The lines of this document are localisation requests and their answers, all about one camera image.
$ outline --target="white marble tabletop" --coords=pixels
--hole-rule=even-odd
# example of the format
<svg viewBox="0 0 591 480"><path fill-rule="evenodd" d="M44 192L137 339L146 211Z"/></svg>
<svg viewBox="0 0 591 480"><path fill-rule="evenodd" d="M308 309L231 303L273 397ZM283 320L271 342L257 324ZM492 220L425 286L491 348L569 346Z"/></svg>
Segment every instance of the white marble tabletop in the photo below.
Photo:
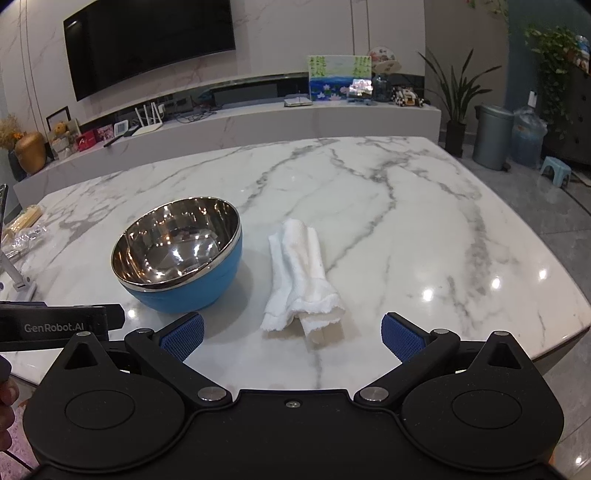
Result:
<svg viewBox="0 0 591 480"><path fill-rule="evenodd" d="M424 138L327 138L189 155L89 180L43 199L47 239L19 266L49 305L120 303L121 339L174 319L119 285L110 255L146 211L216 196L240 211L236 280L202 311L206 339L186 364L233 395L241 388L360 387L399 362L380 323L398 312L424 330L463 339L512 332L531 357L591 323L585 297L535 233L472 173ZM287 218L317 229L329 281L348 312L306 342L294 322L259 330L271 290L267 237ZM10 280L0 298L14 293ZM40 382L59 351L8 353L13 372Z"/></svg>

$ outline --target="trash can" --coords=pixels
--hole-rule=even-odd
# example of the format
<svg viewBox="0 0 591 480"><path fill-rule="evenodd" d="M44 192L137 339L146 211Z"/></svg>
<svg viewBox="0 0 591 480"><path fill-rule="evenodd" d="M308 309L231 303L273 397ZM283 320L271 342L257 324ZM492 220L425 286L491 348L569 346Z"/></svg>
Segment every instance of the trash can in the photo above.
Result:
<svg viewBox="0 0 591 480"><path fill-rule="evenodd" d="M473 159L476 163L502 170L511 149L511 134L515 115L496 105L478 105L478 131Z"/></svg>

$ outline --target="white marble wall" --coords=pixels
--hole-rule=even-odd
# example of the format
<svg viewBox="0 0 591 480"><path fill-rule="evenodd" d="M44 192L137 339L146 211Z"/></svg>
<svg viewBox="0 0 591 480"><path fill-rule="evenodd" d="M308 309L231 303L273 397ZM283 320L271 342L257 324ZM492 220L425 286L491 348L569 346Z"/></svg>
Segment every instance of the white marble wall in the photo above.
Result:
<svg viewBox="0 0 591 480"><path fill-rule="evenodd" d="M405 73L424 74L424 8L417 0L230 0L236 50L146 72L76 101L63 20L91 0L15 0L0 15L8 108L27 129L68 106L86 122L153 96L233 77L302 72L306 55L390 46Z"/></svg>
<svg viewBox="0 0 591 480"><path fill-rule="evenodd" d="M2 85L2 77L0 76L0 118L8 115L8 107L6 105L6 97L4 96L4 86ZM14 184L17 181L12 175L10 163L8 160L8 152L0 149L0 184L6 183L9 186L8 195L6 199L6 215L8 216L18 206L17 195L14 193Z"/></svg>

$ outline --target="green plant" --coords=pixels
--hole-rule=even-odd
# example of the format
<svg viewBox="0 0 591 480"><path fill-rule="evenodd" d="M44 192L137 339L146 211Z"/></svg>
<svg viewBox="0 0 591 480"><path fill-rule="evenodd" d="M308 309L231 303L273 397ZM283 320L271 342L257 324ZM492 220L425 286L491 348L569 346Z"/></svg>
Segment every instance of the green plant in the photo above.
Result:
<svg viewBox="0 0 591 480"><path fill-rule="evenodd" d="M530 25L525 30L525 37L533 39L535 45L530 46L540 59L539 76L542 111L541 117L548 126L564 138L564 131L558 126L560 120L569 120L564 100L569 88L572 61L569 55L579 49L577 41L566 27L539 30Z"/></svg>
<svg viewBox="0 0 591 480"><path fill-rule="evenodd" d="M475 84L478 78L483 76L485 73L493 72L494 70L500 69L501 65L497 65L496 67L492 67L488 70L485 70L482 73L472 77L470 80L465 76L466 69L470 60L472 59L472 55L474 54L474 48L471 49L470 53L464 65L462 67L462 71L460 72L459 78L456 78L456 74L453 70L452 65L452 72L450 77L450 82L447 81L447 77L439 65L437 58L433 55L429 49L427 49L427 53L433 57L435 64L431 60L429 60L425 55L419 52L419 55L425 60L429 68L435 72L437 76L437 80L439 81L439 86L441 87L441 91L443 92L443 97L439 92L435 92L433 90L429 90L437 95L444 103L447 113L449 113L449 118L453 122L457 122L459 124L464 123L466 119L466 112L468 110L468 105L472 101L472 99L476 95L481 95L482 93L491 92L492 89L490 88L480 88L479 84Z"/></svg>
<svg viewBox="0 0 591 480"><path fill-rule="evenodd" d="M509 5L508 0L482 0L490 12L500 15L509 24ZM466 3L472 8L476 8L476 0L466 0Z"/></svg>

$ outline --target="glossy floor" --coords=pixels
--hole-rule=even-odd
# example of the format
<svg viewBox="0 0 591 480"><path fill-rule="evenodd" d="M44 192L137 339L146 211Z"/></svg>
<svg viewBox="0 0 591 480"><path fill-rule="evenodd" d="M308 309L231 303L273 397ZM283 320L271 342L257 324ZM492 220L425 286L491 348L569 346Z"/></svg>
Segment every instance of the glossy floor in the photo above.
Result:
<svg viewBox="0 0 591 480"><path fill-rule="evenodd" d="M511 164L509 173L493 171L471 155L465 148L462 163L529 224L591 301L591 188L572 182L565 192L536 170ZM564 411L556 467L568 478L591 479L591 332L544 378Z"/></svg>

